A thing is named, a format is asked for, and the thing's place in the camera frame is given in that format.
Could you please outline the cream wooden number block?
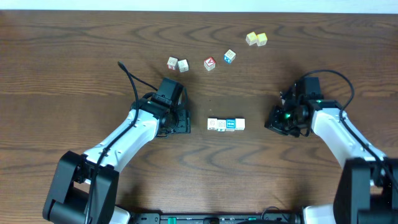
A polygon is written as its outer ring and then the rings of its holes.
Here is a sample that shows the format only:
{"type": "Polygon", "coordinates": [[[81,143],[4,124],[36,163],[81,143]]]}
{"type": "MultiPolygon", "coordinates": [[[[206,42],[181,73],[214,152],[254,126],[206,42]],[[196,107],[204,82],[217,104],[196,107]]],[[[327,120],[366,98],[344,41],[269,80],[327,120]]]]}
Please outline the cream wooden number block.
{"type": "Polygon", "coordinates": [[[217,130],[218,127],[218,119],[217,118],[208,118],[207,119],[207,130],[217,130]]]}

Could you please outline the green sided wooden block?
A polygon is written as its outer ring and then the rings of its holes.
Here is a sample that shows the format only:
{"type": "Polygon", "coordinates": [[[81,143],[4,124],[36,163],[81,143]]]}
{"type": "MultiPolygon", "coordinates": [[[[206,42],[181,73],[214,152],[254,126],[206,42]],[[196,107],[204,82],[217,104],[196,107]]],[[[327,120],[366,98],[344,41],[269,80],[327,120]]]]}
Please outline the green sided wooden block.
{"type": "Polygon", "coordinates": [[[225,119],[217,120],[216,130],[219,132],[226,131],[226,120],[225,119]]]}

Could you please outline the blue faced wooden block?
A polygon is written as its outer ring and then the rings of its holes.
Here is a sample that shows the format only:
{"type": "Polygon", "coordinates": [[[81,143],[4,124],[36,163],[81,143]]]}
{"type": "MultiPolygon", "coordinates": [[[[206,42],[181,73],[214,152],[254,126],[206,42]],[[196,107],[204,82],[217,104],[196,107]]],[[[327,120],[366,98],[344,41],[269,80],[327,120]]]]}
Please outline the blue faced wooden block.
{"type": "Polygon", "coordinates": [[[235,131],[236,130],[236,120],[235,119],[227,119],[226,120],[226,131],[235,131]]]}

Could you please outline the plain cream wooden block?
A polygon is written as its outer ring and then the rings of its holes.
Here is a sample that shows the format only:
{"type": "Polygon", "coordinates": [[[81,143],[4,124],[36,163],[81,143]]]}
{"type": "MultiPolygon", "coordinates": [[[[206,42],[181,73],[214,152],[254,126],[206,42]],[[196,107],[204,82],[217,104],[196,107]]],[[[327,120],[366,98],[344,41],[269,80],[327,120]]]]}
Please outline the plain cream wooden block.
{"type": "Polygon", "coordinates": [[[236,118],[235,130],[243,131],[246,127],[246,120],[244,118],[236,118]]]}

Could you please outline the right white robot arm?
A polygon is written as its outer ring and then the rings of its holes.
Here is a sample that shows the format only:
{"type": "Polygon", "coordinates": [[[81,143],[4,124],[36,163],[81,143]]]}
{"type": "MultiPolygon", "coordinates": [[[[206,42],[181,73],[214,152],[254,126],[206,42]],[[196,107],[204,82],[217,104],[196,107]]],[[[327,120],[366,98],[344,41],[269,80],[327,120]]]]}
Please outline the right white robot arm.
{"type": "Polygon", "coordinates": [[[397,159],[375,148],[337,101],[287,100],[272,107],[265,127],[284,136],[316,134],[343,169],[333,203],[305,207],[302,223],[397,223],[397,159]]]}

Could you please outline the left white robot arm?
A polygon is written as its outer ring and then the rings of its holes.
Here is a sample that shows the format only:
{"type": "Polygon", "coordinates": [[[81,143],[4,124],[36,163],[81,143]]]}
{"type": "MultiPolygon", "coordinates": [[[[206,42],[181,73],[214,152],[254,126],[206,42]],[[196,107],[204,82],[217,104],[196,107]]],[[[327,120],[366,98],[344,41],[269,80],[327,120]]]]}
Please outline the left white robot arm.
{"type": "Polygon", "coordinates": [[[146,143],[163,134],[190,133],[190,112],[142,98],[106,139],[58,162],[42,216],[52,223],[129,223],[116,205],[119,175],[146,143]]]}

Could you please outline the plain wooden letter block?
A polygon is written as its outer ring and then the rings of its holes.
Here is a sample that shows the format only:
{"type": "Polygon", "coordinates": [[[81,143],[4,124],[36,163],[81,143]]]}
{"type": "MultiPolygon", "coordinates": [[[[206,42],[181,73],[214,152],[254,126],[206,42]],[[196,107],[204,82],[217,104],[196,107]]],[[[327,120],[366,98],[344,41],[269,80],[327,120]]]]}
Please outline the plain wooden letter block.
{"type": "Polygon", "coordinates": [[[178,69],[180,72],[186,72],[189,70],[189,65],[186,59],[179,60],[178,62],[178,69]]]}

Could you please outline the red letter A block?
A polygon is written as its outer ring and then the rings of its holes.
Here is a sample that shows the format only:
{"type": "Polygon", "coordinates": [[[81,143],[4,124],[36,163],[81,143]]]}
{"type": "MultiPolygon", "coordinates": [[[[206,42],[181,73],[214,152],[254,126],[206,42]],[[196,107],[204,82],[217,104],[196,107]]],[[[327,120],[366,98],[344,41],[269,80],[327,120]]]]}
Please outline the red letter A block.
{"type": "Polygon", "coordinates": [[[204,60],[204,67],[210,71],[216,67],[216,62],[213,57],[208,57],[204,60]]]}

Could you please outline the blue sided wooden block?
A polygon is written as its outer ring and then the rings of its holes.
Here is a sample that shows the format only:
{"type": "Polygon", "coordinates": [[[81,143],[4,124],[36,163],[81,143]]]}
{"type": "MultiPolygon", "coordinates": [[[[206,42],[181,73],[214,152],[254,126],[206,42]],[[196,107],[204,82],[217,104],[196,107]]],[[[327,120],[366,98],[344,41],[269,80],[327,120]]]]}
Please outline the blue sided wooden block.
{"type": "Polygon", "coordinates": [[[236,53],[229,49],[225,54],[224,54],[224,60],[226,63],[231,64],[233,60],[236,58],[236,53]]]}

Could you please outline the right yellow wooden block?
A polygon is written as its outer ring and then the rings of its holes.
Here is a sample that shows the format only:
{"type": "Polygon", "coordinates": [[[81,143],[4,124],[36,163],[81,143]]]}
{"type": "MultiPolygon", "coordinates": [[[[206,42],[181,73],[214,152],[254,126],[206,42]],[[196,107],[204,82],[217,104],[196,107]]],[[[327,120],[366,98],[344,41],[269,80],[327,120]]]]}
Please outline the right yellow wooden block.
{"type": "Polygon", "coordinates": [[[260,33],[260,34],[257,35],[257,42],[256,42],[256,44],[257,44],[258,47],[263,46],[263,45],[266,45],[266,44],[267,44],[267,41],[268,41],[268,38],[267,38],[265,32],[260,33]]]}

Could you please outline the yellow wooden block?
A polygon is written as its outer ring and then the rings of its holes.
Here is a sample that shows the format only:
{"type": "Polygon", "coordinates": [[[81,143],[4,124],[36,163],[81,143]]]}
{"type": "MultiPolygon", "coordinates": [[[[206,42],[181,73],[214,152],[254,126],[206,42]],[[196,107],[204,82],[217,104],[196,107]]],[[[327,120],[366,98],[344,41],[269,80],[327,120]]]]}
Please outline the yellow wooden block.
{"type": "Polygon", "coordinates": [[[246,42],[248,45],[254,45],[257,43],[257,34],[255,32],[250,32],[246,35],[246,42]]]}
{"type": "Polygon", "coordinates": [[[263,46],[263,45],[266,45],[266,44],[267,44],[267,41],[268,41],[268,38],[267,38],[265,32],[260,33],[260,34],[257,35],[257,42],[256,42],[256,44],[257,44],[258,47],[263,46]]]}

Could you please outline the left yellow wooden block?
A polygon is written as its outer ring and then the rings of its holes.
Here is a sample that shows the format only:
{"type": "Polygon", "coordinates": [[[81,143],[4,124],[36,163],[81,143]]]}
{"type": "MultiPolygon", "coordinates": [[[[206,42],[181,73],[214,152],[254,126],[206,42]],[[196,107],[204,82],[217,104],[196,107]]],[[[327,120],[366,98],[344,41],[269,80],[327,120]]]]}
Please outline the left yellow wooden block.
{"type": "Polygon", "coordinates": [[[250,32],[246,35],[246,42],[248,45],[254,45],[257,43],[257,34],[255,32],[250,32]]]}

